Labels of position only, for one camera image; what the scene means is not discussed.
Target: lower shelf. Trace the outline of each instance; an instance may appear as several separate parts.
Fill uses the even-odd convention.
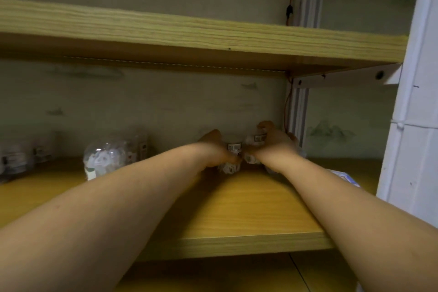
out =
[[[374,193],[379,161],[317,160],[349,173]],[[260,168],[224,177],[210,169],[184,193],[157,227],[139,261],[331,248],[331,240],[290,183]],[[0,227],[85,181],[80,160],[39,167],[0,185]]]
[[[116,292],[353,292],[337,250],[136,263]]]

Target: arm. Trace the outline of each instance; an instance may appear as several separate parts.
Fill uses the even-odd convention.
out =
[[[0,231],[0,291],[112,290],[206,166],[235,163],[219,131],[85,182]]]
[[[300,157],[272,125],[252,153],[293,184],[365,291],[436,291],[438,229]]]

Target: wall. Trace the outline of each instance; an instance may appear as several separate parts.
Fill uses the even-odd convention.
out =
[[[288,0],[40,1],[281,25],[288,3]],[[321,27],[407,33],[413,2],[325,0]],[[157,150],[163,151],[193,141],[207,128],[218,127],[225,132],[235,128],[243,132],[259,120],[272,119],[280,124],[282,119],[285,95],[282,79],[124,68],[74,69],[5,61],[0,62],[0,70],[0,126],[52,124],[62,131],[66,155],[80,154],[97,134],[131,124],[145,124]],[[321,120],[328,120],[355,136],[348,143],[329,140],[325,145],[313,139],[307,141],[305,149],[312,156],[382,156],[395,93],[394,88],[311,90],[308,126],[315,128]],[[355,111],[347,113],[346,108]],[[370,135],[375,138],[372,148]]]

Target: person's right arm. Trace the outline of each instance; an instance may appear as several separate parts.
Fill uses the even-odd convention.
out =
[[[293,184],[364,290],[438,291],[438,229],[300,157],[272,125],[251,153]]]

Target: screw hole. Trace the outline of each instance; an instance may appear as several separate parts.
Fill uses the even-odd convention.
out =
[[[385,76],[385,72],[384,71],[378,71],[376,73],[375,78],[376,78],[376,80],[381,80],[381,79],[383,79],[384,76]]]

